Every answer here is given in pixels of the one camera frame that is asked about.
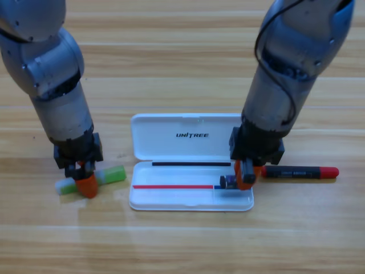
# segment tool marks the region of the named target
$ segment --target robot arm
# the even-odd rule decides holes
[[[239,189],[252,187],[254,166],[278,164],[282,138],[331,63],[350,28],[354,0],[276,0],[258,35],[259,61],[242,110],[242,124],[229,141]]]
[[[65,0],[0,0],[0,48],[7,71],[29,95],[54,144],[58,167],[82,180],[103,160],[102,145],[80,83],[81,50],[62,28],[65,15]]]

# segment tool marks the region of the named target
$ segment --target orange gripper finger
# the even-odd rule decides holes
[[[256,181],[261,174],[261,168],[262,167],[254,167]],[[247,183],[243,182],[240,160],[236,160],[236,162],[234,163],[234,171],[236,173],[237,187],[239,190],[249,190],[256,183],[256,181],[253,184],[247,184]]]
[[[98,182],[96,181],[95,174],[92,174],[89,178],[75,182],[79,193],[84,197],[92,199],[98,194]]]

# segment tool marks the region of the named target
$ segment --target wooden table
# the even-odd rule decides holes
[[[63,177],[29,98],[0,66],[0,273],[365,273],[365,2],[321,75],[281,164],[336,166],[335,183],[264,183],[245,213],[137,212],[128,205],[130,118],[240,112],[271,0],[69,0],[66,27],[105,161],[128,180],[96,199],[59,197]]]

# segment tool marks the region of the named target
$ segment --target gray robot arm segment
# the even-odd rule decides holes
[[[80,78],[81,50],[62,28],[64,0],[0,0],[0,48],[5,67],[34,105],[67,177],[90,177],[103,160],[99,135]],[[79,169],[76,163],[83,163]]]

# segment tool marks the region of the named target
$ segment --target red line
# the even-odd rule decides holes
[[[156,190],[156,189],[161,189],[161,190],[177,190],[177,189],[183,189],[183,190],[212,190],[213,186],[209,186],[209,185],[195,185],[195,186],[189,186],[186,184],[181,184],[181,185],[136,185],[133,186],[134,189],[144,189],[144,190]]]

